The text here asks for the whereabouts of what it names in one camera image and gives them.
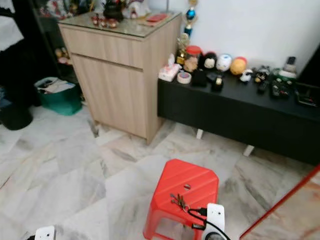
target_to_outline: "black trash bin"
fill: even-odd
[[[0,109],[0,123],[9,130],[19,130],[28,126],[33,120],[28,108],[14,103]]]

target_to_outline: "black cable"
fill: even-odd
[[[225,232],[222,231],[219,227],[217,227],[217,226],[214,225],[213,223],[207,221],[206,219],[204,219],[204,218],[202,218],[202,217],[199,217],[199,216],[191,213],[191,211],[194,211],[194,212],[197,212],[197,213],[198,213],[198,212],[199,212],[199,209],[192,209],[192,208],[190,208],[190,209],[188,209],[188,214],[190,214],[192,217],[194,217],[194,218],[196,218],[196,219],[199,219],[199,220],[203,221],[203,224],[204,224],[204,225],[209,224],[209,225],[211,225],[212,227],[216,228],[216,229],[226,238],[226,240],[231,240],[231,239],[228,237],[228,235],[225,234]]]

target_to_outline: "red plastic stool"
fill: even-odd
[[[161,218],[168,218],[191,227],[192,224],[203,225],[203,222],[184,212],[171,202],[170,194],[180,194],[190,208],[206,208],[208,203],[216,203],[218,198],[219,179],[210,169],[200,167],[179,159],[168,161],[162,171],[154,191],[143,236],[146,239],[158,237],[171,240],[156,233]],[[193,240],[201,240],[203,231],[194,229]]]

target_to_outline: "keys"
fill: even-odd
[[[177,205],[178,205],[180,208],[182,208],[185,212],[187,211],[186,209],[187,209],[187,207],[189,207],[189,206],[187,206],[187,204],[186,204],[183,196],[181,196],[179,193],[178,193],[177,196],[175,196],[174,194],[171,193],[171,194],[170,194],[170,197],[172,198],[172,199],[171,199],[171,203],[177,204]]]

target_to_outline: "cabinet door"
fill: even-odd
[[[81,88],[98,122],[146,137],[146,103],[141,71],[72,55]]]

